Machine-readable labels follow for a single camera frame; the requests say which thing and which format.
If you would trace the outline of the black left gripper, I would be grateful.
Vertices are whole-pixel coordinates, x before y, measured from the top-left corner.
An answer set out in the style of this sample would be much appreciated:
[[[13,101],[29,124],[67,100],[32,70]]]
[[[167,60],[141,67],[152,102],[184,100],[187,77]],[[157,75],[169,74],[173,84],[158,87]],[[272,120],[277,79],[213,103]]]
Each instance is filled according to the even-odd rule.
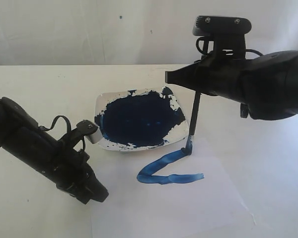
[[[87,163],[89,155],[85,152],[85,146],[78,151],[74,149],[80,141],[50,138],[47,142],[47,161],[44,164],[45,176],[55,183],[57,189],[83,204],[90,200],[104,202],[108,197],[108,190]]]

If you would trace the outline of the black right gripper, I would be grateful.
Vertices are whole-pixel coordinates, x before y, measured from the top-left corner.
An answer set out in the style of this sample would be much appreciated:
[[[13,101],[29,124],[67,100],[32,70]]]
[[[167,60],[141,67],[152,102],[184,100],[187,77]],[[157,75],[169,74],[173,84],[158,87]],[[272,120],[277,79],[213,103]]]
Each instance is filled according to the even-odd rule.
[[[198,63],[173,71],[166,71],[166,84],[178,85],[209,96],[220,96],[236,102],[245,102],[241,78],[251,59],[233,59],[231,56],[214,58],[202,56]]]

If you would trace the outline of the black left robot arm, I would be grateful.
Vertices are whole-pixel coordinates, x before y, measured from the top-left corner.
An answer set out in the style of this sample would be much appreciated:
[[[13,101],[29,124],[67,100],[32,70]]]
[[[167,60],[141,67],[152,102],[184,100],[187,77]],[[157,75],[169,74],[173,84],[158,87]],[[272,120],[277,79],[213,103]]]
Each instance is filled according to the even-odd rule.
[[[0,148],[83,204],[103,202],[109,195],[88,164],[85,148],[74,149],[86,137],[96,143],[97,132],[97,125],[89,120],[72,128],[66,116],[56,116],[50,128],[40,126],[18,103],[0,98]]]

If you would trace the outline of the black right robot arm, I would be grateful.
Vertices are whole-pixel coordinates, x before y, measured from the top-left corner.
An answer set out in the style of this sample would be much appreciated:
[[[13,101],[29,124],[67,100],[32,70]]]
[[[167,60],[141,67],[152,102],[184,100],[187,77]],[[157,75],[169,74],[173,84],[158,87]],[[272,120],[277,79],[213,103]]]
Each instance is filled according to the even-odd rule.
[[[165,82],[236,101],[241,118],[280,120],[298,115],[298,50],[255,59],[210,54],[167,71]]]

